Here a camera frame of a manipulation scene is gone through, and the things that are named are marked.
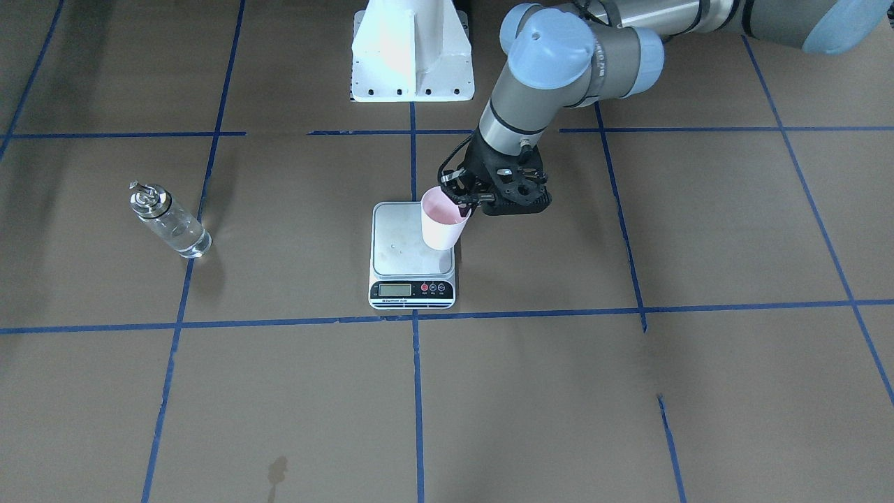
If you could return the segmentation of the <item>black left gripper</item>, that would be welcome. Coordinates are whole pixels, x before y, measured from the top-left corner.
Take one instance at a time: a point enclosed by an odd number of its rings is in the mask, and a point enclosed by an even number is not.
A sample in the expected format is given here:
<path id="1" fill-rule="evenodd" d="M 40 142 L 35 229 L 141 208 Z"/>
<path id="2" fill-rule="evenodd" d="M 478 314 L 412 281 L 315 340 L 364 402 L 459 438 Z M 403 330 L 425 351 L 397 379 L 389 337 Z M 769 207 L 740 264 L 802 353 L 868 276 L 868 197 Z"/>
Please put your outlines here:
<path id="1" fill-rule="evenodd" d="M 548 175 L 537 146 L 523 147 L 520 155 L 505 155 L 490 147 L 482 135 L 474 134 L 462 168 L 464 174 L 462 169 L 439 171 L 443 192 L 465 189 L 470 195 L 457 199 L 461 217 L 470 217 L 478 202 L 483 213 L 489 216 L 536 214 L 552 203 L 546 188 Z"/>

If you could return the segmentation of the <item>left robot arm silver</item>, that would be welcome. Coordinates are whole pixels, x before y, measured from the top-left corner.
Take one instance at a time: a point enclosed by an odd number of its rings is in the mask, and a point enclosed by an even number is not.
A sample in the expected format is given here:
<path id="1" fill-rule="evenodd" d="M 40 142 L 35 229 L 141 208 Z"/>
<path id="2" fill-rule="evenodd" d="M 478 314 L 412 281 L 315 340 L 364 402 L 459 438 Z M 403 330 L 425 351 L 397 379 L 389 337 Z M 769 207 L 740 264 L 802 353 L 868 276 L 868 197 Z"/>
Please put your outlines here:
<path id="1" fill-rule="evenodd" d="M 842 54 L 881 21 L 888 1 L 569 1 L 524 3 L 502 20 L 506 64 L 457 168 L 440 166 L 449 208 L 467 217 L 534 214 L 550 204 L 537 147 L 562 108 L 651 89 L 664 45 L 730 31 L 807 54 Z"/>

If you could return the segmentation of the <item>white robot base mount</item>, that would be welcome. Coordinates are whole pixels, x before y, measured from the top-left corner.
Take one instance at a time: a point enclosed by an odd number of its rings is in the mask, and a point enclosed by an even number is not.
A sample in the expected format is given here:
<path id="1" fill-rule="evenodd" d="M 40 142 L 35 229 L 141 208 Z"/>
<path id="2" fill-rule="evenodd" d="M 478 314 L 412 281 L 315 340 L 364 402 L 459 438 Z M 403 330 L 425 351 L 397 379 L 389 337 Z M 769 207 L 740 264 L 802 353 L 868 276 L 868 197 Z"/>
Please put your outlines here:
<path id="1" fill-rule="evenodd" d="M 351 98 L 458 102 L 476 87 L 467 14 L 453 1 L 369 1 L 353 16 Z"/>

